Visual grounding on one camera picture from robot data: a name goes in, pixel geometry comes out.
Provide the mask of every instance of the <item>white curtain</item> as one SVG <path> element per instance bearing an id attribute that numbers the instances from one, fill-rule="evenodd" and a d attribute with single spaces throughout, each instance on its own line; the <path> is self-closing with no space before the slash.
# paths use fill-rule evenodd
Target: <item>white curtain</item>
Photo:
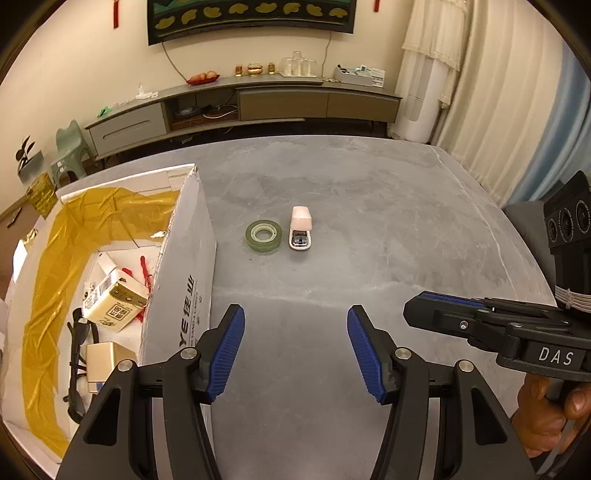
<path id="1" fill-rule="evenodd" d="M 556 97 L 562 39 L 527 0 L 474 0 L 466 57 L 436 144 L 504 205 Z"/>
<path id="2" fill-rule="evenodd" d="M 414 0 L 402 45 L 404 50 L 422 53 L 449 67 L 446 85 L 439 97 L 444 108 L 452 101 L 453 87 L 462 66 L 466 13 L 466 0 Z"/>

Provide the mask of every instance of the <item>small box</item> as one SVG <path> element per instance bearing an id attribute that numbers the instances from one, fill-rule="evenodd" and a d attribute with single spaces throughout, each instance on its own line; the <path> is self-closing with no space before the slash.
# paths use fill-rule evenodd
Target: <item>small box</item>
<path id="1" fill-rule="evenodd" d="M 374 87 L 384 87 L 384 80 L 386 79 L 386 71 L 382 69 L 374 69 L 367 65 L 361 65 L 361 71 L 371 75 L 372 85 Z"/>
<path id="2" fill-rule="evenodd" d="M 363 85 L 371 87 L 373 79 L 370 74 L 361 72 L 355 69 L 344 69 L 343 67 L 336 67 L 334 77 L 342 83 L 350 83 L 352 85 Z"/>
<path id="3" fill-rule="evenodd" d="M 88 391 L 98 393 L 111 372 L 122 360 L 137 361 L 135 353 L 115 342 L 91 343 L 86 346 L 86 379 Z"/>
<path id="4" fill-rule="evenodd" d="M 114 268 L 82 304 L 82 315 L 91 322 L 119 332 L 148 304 L 149 292 L 123 270 Z"/>

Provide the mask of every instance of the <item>green stool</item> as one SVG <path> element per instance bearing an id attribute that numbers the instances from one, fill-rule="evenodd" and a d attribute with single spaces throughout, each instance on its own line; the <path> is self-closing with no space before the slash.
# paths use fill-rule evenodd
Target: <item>green stool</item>
<path id="1" fill-rule="evenodd" d="M 91 158 L 90 148 L 76 120 L 56 133 L 57 160 L 51 164 L 51 177 L 58 188 L 86 177 L 82 162 Z"/>

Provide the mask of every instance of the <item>table surface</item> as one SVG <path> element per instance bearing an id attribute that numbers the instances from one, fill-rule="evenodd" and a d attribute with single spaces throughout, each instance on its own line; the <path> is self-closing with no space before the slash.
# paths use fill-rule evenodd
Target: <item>table surface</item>
<path id="1" fill-rule="evenodd" d="M 223 478 L 370 477 L 389 408 L 367 392 L 350 346 L 353 304 L 427 361 L 472 360 L 514 411 L 522 374 L 402 317 L 422 290 L 553 304 L 509 220 L 443 150 L 376 138 L 253 138 L 136 160 L 72 187 L 124 176 L 138 163 L 150 170 L 192 162 L 217 239 L 212 324 L 230 303 L 246 311 L 228 386 L 212 407 Z M 246 245 L 245 229 L 257 219 L 278 222 L 287 237 L 294 205 L 313 217 L 309 251 L 286 240 L 267 254 Z M 422 478 L 435 447 L 431 432 Z"/>

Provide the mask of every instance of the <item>label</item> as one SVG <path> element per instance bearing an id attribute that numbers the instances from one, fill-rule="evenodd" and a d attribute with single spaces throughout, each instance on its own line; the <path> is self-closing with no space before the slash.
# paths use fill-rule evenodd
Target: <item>label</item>
<path id="1" fill-rule="evenodd" d="M 84 309 L 90 310 L 92 306 L 99 301 L 101 295 L 106 292 L 109 287 L 113 284 L 113 281 L 116 277 L 117 273 L 107 275 L 102 282 L 100 282 L 96 288 L 86 297 L 84 300 Z"/>
<path id="2" fill-rule="evenodd" d="M 195 327 L 199 325 L 198 310 L 201 308 L 203 296 L 197 291 L 197 284 L 192 275 L 187 278 L 187 291 L 183 301 L 183 315 L 181 317 L 179 348 L 197 345 L 198 338 L 195 338 Z"/>
<path id="3" fill-rule="evenodd" d="M 27 199 L 33 208 L 46 219 L 57 203 L 56 188 L 46 171 L 33 180 L 27 189 Z"/>
<path id="4" fill-rule="evenodd" d="M 586 350 L 578 348 L 529 341 L 522 360 L 531 364 L 577 372 L 583 365 L 585 353 Z"/>

